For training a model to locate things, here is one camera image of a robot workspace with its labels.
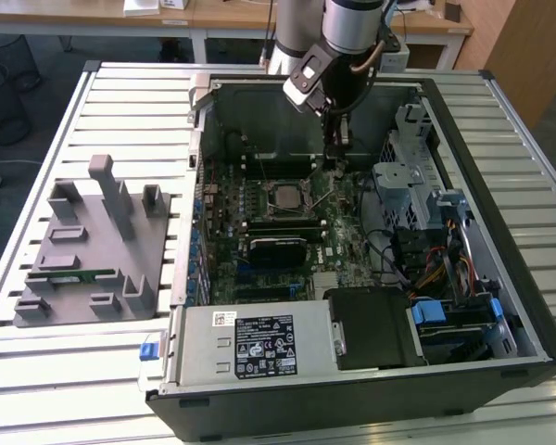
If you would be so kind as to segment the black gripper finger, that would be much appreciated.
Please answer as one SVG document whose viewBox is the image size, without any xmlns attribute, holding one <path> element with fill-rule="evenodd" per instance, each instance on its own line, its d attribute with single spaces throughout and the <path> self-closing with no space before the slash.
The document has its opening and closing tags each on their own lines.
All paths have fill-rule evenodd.
<svg viewBox="0 0 556 445">
<path fill-rule="evenodd" d="M 349 127 L 349 116 L 342 115 L 340 117 L 338 150 L 340 159 L 345 159 L 347 153 L 353 148 L 353 133 Z"/>
<path fill-rule="evenodd" d="M 322 119 L 323 131 L 323 163 L 325 172 L 332 171 L 339 159 L 339 125 L 340 118 L 330 113 L 325 113 Z"/>
</svg>

